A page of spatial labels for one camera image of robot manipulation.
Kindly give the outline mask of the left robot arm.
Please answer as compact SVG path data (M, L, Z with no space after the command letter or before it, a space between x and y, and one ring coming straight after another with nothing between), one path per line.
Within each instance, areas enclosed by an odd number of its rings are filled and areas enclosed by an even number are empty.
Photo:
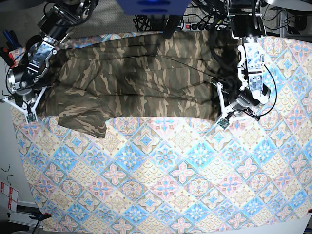
M215 84L220 101L222 117L231 117L236 113L246 113L259 117L258 109L266 105L270 98L270 89L263 83L262 69L265 66L265 55L258 41L266 34L260 13L259 0L226 0L225 12L214 21L209 41L213 58L226 71L234 75L233 89L227 97L223 96L223 84ZM221 20L228 20L231 37L239 39L238 64L227 64L215 52L216 26Z

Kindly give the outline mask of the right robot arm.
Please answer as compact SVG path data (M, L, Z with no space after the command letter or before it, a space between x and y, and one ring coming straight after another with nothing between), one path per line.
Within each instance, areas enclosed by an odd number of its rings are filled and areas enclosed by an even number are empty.
M51 9L43 11L40 33L28 41L26 51L18 56L20 63L10 65L6 75L10 95L1 99L1 103L8 103L23 112L27 122L38 119L36 108L51 84L46 78L51 56L57 54L76 26L90 19L98 1L53 0L51 3Z

